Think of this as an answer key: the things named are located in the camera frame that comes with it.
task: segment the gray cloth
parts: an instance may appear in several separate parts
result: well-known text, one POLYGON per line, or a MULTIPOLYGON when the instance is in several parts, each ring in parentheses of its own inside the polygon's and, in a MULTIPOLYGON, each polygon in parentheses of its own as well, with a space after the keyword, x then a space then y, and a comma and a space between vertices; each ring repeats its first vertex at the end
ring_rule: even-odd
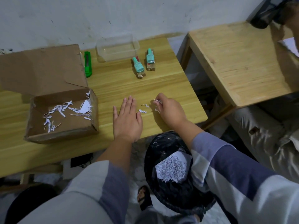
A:
POLYGON ((163 216, 153 206, 147 207, 137 217, 135 224, 197 224, 193 215, 163 216))

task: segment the floor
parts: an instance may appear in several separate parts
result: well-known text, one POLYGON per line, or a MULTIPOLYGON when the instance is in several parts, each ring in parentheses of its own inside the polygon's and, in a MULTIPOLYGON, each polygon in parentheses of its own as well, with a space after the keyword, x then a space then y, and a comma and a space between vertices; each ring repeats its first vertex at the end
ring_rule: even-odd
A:
MULTIPOLYGON (((130 168, 130 175, 129 175, 130 199, 129 199, 129 207, 126 215, 126 224, 133 224, 137 215, 140 213, 140 207, 137 203, 136 197, 137 197, 137 191, 139 187, 147 184, 144 175, 144 157, 145 157, 146 148, 152 139, 153 137, 150 137, 144 140, 140 140, 137 143, 133 144, 133 150, 131 156, 131 168, 130 168)), ((94 156, 95 157, 94 160, 100 154, 101 152, 97 152, 94 156)), ((37 176, 35 178, 35 181, 55 184, 61 177, 62 177, 61 175, 57 175, 57 174, 43 174, 37 176)), ((17 194, 7 194, 7 195, 2 195, 0 197, 0 224, 4 223, 6 212, 10 204, 16 198, 16 196, 17 194)), ((174 211, 171 211, 163 204, 161 204, 153 194, 151 195, 151 198, 152 198, 154 208, 156 208, 161 214, 167 216, 172 216, 176 214, 174 211)), ((209 210, 205 214, 202 223, 203 224, 215 224, 215 223, 227 224, 229 223, 229 221, 226 218, 223 211, 221 210, 221 208, 219 207, 219 205, 216 203, 211 208, 211 210, 209 210)))

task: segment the blue and white striped shirt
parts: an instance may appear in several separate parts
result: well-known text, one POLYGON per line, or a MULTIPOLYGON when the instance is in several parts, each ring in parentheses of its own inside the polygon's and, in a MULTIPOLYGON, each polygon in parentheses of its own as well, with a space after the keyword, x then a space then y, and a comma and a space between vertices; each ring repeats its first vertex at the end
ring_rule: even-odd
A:
MULTIPOLYGON (((207 132, 194 138, 192 157, 194 185, 214 194, 231 223, 299 223, 299 184, 207 132)), ((19 223, 125 223, 128 203, 125 173, 100 161, 19 223)))

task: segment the black trash bag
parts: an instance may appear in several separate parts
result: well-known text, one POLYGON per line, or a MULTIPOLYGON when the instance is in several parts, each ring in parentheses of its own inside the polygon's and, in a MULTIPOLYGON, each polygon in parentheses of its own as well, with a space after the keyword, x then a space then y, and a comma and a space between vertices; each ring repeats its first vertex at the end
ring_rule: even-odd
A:
POLYGON ((179 149, 191 155, 186 144, 176 132, 157 135, 150 143, 144 159, 146 181, 158 200, 169 209, 183 215, 204 214, 216 201, 211 192, 203 193, 193 186, 192 160, 185 181, 165 183, 157 178, 155 166, 179 149))

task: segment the black sandal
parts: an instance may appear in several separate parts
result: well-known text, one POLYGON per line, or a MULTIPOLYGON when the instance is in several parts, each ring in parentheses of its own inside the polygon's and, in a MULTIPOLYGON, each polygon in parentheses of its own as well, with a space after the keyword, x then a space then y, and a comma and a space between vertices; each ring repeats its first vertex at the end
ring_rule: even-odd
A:
POLYGON ((138 203, 140 203, 142 200, 144 200, 142 202, 142 204, 140 204, 141 211, 144 211, 147 207, 152 206, 152 200, 151 200, 151 197, 150 197, 150 191, 149 191, 149 189, 146 185, 144 185, 144 186, 142 186, 138 189, 137 195, 139 194, 141 189, 144 189, 144 191, 145 191, 144 192, 144 197, 140 198, 138 200, 138 203))

